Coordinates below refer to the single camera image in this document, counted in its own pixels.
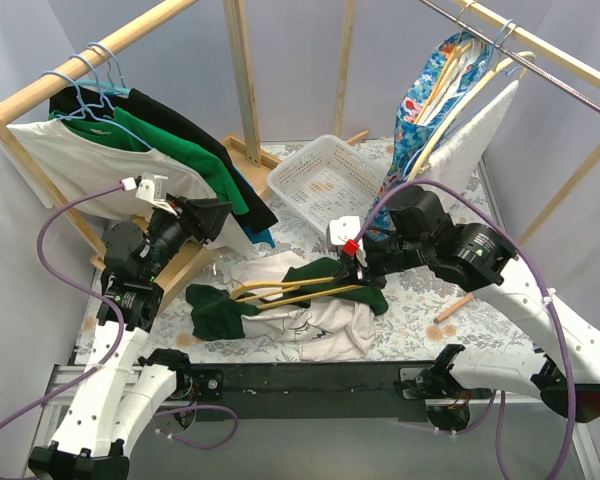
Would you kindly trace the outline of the green and white raglan shirt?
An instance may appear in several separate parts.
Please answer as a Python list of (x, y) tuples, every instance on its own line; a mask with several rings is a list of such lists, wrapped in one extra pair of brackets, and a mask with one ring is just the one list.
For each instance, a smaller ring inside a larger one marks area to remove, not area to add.
[[(330, 277), (338, 262), (322, 257), (302, 265), (294, 252), (284, 252), (245, 262), (234, 269), (233, 280), (242, 282), (299, 281)], [(378, 288), (337, 293), (301, 300), (270, 309), (256, 302), (230, 299), (227, 290), (192, 284), (185, 290), (192, 307), (193, 335), (205, 341), (267, 337), (296, 344), (301, 361), (351, 361), (366, 357), (376, 337), (375, 320), (389, 310)]]

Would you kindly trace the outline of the white t shirt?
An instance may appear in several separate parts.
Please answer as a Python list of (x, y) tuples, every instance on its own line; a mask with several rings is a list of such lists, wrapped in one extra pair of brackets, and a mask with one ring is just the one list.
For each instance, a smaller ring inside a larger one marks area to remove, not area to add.
[[(145, 172), (167, 176), (164, 188), (173, 196), (221, 200), (195, 170), (153, 148), (148, 152), (132, 152), (106, 147), (72, 133), (58, 119), (11, 124), (9, 130), (69, 200), (102, 191), (124, 178)], [(208, 247), (227, 247), (245, 256), (256, 252), (234, 212)]]

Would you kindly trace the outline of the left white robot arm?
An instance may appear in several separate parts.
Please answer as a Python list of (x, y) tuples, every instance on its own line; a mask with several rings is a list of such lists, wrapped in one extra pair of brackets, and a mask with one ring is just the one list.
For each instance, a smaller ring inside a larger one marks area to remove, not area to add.
[(147, 228), (126, 221), (105, 232), (104, 300), (88, 376), (49, 444), (31, 452), (28, 467), (37, 478), (124, 479), (131, 451), (160, 405), (196, 400), (204, 383), (187, 354), (139, 352), (164, 296), (157, 277), (189, 240), (216, 239), (230, 210), (218, 199), (170, 196)]

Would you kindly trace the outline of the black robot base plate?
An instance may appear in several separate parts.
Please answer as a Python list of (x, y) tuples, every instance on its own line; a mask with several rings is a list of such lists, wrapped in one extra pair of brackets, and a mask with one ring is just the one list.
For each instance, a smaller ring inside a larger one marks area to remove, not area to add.
[(426, 419), (425, 401), (408, 392), (407, 382), (431, 361), (336, 363), (192, 364), (178, 376), (193, 391), (190, 399), (221, 405), (241, 420)]

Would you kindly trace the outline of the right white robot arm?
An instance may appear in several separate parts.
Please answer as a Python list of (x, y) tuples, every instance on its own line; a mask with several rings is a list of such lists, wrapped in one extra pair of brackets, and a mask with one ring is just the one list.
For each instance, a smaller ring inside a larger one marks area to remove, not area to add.
[(600, 417), (600, 331), (541, 287), (506, 236), (481, 223), (453, 223), (439, 197), (420, 186), (398, 192), (387, 209), (394, 228), (380, 241), (356, 236), (364, 229), (357, 216), (329, 223), (329, 247), (340, 257), (337, 283), (382, 288), (387, 275), (426, 266), (495, 308), (534, 345), (515, 359), (449, 344), (405, 381), (410, 394), (504, 390), (539, 399), (561, 416), (573, 413), (578, 423)]

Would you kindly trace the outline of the bright green t shirt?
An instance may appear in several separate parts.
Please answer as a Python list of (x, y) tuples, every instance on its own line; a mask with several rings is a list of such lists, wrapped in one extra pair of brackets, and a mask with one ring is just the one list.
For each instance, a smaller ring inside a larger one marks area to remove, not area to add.
[(221, 200), (232, 203), (235, 214), (245, 215), (249, 212), (243, 195), (224, 163), (192, 141), (153, 126), (121, 107), (114, 108), (113, 118), (109, 122), (86, 119), (64, 119), (63, 122), (72, 133), (106, 147), (132, 152), (157, 149), (200, 174)]

